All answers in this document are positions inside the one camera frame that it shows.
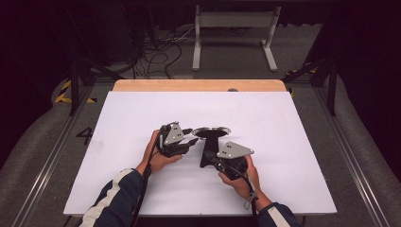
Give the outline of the black cloth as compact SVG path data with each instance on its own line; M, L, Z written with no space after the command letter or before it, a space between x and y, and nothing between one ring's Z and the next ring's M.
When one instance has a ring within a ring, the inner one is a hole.
M206 167L206 165L208 164L208 161L211 161L209 159L207 159L204 155L204 152L206 150L210 150L213 151L215 154L218 153L218 138L206 138L205 140L205 144L204 144L204 148L203 148L203 152L202 152L202 156L201 156L201 160L200 160L200 167Z

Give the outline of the silver metal plate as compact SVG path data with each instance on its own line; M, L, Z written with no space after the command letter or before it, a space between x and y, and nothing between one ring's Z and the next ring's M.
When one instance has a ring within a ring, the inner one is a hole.
M219 138L231 133L231 130L225 127L202 127L192 131L194 136L199 138Z

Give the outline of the black metal stand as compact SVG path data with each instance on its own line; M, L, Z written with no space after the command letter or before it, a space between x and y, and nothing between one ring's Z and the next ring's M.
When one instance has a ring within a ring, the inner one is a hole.
M71 62L71 114L75 114L85 101L79 96L79 82L82 81L84 87L93 86L96 82L92 68L113 80L122 77L106 68L108 64L105 60L106 52L90 8L85 5L70 5L65 6L64 10L67 22L65 42L68 44Z
M288 71L282 79L284 83L289 83L314 70L315 73L309 80L309 83L312 87L322 87L328 81L326 105L333 116L336 115L335 98L338 77L337 57L339 52L339 49L336 47L337 42L337 38L323 35L320 32L307 54L303 67L294 72Z

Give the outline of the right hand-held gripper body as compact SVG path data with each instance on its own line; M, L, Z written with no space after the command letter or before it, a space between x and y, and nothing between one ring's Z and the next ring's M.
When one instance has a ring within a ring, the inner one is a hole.
M231 181L236 180L245 174L248 168L245 156L251 154L254 154L253 149L229 141L217 153L216 168Z

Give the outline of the white metal stand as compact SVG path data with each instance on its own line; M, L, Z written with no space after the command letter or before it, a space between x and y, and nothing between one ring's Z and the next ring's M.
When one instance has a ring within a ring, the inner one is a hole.
M269 30L268 37L261 41L262 48L271 72L278 70L277 64L271 52L271 42L277 27L281 8L276 7L270 11L249 12L249 11L202 11L200 6L196 6L195 13L195 45L192 62L192 70L201 69L201 28L202 27L258 27Z

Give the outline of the person's right hand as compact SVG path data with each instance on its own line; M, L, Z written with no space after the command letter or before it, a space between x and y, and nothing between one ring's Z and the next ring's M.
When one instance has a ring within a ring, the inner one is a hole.
M246 174L248 180L236 179L234 181L231 181L223 173L219 173L218 175L225 184L230 185L234 189L234 191L246 201L252 196L250 187L250 184L252 184L253 191L256 193L257 196L257 200L255 201L255 206L258 209L261 209L270 204L270 199L264 194L264 192L261 189L258 172L253 164L252 157L250 155L246 155L245 159L248 164L247 174Z

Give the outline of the aluminium floor rail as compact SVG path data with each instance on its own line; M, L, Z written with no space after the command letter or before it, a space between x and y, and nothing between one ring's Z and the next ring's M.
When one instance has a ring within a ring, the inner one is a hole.
M357 187L357 191L363 199L363 202L375 227L391 227L380 204L378 203L371 184L362 171L362 168L357 161L357 157L355 156L348 140L345 137L345 134L340 126L340 122L333 114L331 114L329 108L327 107L327 98L325 97L323 89L314 88L313 91L316 98L319 100L334 133L336 134L336 137L340 143L341 155L349 169L349 172Z
M36 208L53 172L57 166L63 148L65 146L66 140L73 129L75 123L77 122L78 116L80 115L89 95L92 93L93 86L83 86L81 88L81 94L78 96L77 108L75 111L69 115L63 125L61 134L59 135L55 145L51 149L40 173L35 179L29 194L27 195L25 202L23 203L18 215L14 219L11 227L26 227L29 222L34 209Z

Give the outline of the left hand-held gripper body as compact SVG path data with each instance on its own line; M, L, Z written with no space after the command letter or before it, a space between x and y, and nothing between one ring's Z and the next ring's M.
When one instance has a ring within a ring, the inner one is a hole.
M185 138L183 129L178 122L163 125L159 131L159 138L156 146L160 153L167 158L175 155L186 154L189 149L180 148L182 140Z

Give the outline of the person's left hand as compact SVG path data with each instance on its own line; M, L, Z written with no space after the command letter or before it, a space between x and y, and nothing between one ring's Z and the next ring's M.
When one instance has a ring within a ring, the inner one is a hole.
M144 155L142 161L135 168L141 175L144 175L147 165L150 165L150 169L152 173L156 173L162 170L165 166L169 164L173 164L181 160L182 155L176 155L170 158L163 156L160 153L156 152L156 149L153 148L153 144L157 139L159 131L156 130L152 133L150 140L146 146L144 151Z

